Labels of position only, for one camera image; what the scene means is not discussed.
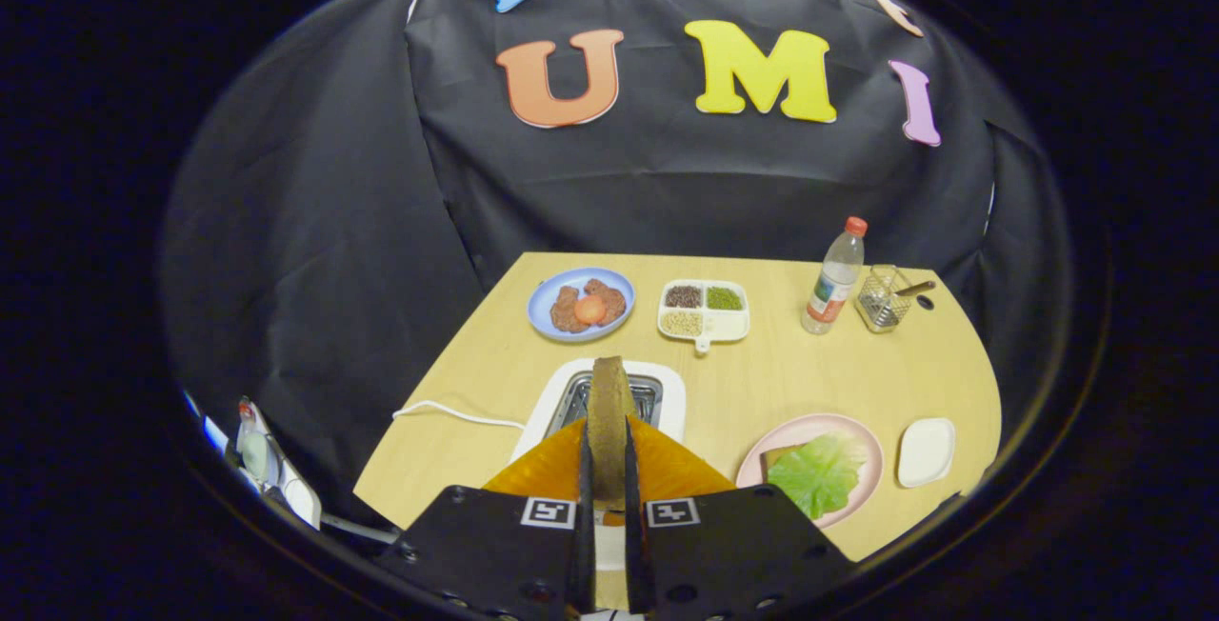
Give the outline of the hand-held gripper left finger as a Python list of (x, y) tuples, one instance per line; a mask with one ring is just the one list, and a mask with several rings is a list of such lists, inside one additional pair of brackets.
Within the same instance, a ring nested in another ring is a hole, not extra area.
[(377, 556), (378, 569), (436, 599), (497, 620), (577, 620), (595, 611), (595, 510), (588, 422), (538, 447), (570, 498), (449, 486)]

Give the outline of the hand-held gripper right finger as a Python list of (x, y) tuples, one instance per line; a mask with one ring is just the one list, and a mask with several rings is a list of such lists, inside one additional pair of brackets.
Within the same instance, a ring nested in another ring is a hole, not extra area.
[(627, 595), (649, 620), (779, 620), (833, 608), (856, 565), (774, 486), (646, 500), (627, 421)]

